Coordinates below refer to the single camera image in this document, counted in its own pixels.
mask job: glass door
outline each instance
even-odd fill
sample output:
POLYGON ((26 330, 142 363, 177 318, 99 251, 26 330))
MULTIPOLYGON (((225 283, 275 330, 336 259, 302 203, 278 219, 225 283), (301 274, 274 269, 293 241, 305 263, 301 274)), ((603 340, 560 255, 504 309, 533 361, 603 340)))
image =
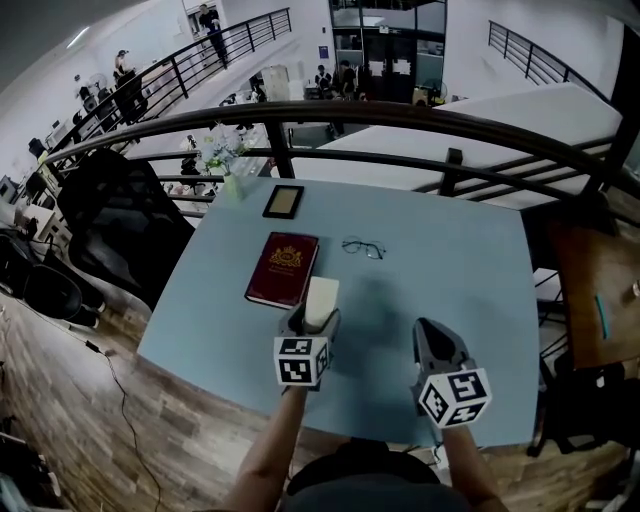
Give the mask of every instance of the glass door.
POLYGON ((374 99, 411 103, 416 75, 415 39, 365 31, 364 43, 374 99))

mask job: table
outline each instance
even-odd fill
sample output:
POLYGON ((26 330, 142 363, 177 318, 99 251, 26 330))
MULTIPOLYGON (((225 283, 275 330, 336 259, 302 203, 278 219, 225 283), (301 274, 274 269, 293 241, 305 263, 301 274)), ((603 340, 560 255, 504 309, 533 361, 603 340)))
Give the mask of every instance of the table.
POLYGON ((494 401, 472 431, 481 446, 533 434, 538 326, 520 214, 378 187, 252 178, 242 203, 221 194, 185 249, 151 317, 141 356, 213 394, 272 413, 280 400, 273 337, 284 310, 244 292, 269 233, 318 236, 314 275, 340 280, 342 325, 304 425, 429 446, 430 423, 409 391, 412 328, 426 316, 457 332, 487 369, 494 401), (305 187, 296 218, 263 219, 276 184, 305 187), (381 241, 384 260, 341 246, 381 241))
POLYGON ((575 368, 640 357, 640 300, 630 297, 640 279, 640 244, 581 227, 552 224, 575 368), (603 305, 609 338, 596 302, 603 305))

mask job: forearm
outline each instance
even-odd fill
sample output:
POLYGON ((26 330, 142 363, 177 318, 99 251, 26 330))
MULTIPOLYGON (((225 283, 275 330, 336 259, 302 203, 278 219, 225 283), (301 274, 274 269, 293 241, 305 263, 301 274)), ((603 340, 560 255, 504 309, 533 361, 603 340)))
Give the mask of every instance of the forearm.
POLYGON ((281 478, 284 482, 300 431, 306 399, 306 388, 292 387, 284 394, 278 411, 242 461, 239 478, 250 473, 281 478))
POLYGON ((498 483, 467 427, 444 429, 444 447, 449 459, 453 487, 478 506, 498 497, 498 483))

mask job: wooden floor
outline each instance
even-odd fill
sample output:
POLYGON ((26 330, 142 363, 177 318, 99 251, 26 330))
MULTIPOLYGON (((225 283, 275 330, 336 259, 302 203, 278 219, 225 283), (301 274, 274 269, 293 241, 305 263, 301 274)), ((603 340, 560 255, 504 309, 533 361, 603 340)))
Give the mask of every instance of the wooden floor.
MULTIPOLYGON (((265 418, 190 386, 135 356, 136 342, 102 329, 100 335, 54 328, 24 306, 2 298, 0 359, 5 398, 19 430, 48 459, 68 506, 82 511, 152 511, 156 488, 135 457, 120 414, 121 393, 106 359, 84 346, 89 337, 114 350, 127 390, 126 411, 140 451, 163 488, 160 510, 214 507, 265 418)), ((331 453, 340 438, 305 430, 293 471, 331 453)), ((609 444, 559 455, 549 443, 539 459, 525 447, 486 449, 511 510, 575 510, 625 456, 609 444)))

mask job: book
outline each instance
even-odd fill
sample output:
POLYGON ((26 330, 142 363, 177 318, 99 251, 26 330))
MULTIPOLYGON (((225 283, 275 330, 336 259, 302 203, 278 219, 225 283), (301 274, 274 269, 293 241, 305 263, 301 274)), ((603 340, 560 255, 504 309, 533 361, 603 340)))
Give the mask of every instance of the book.
POLYGON ((291 309, 304 298, 318 247, 318 239, 313 236, 271 233, 253 271, 245 298, 259 304, 291 309))

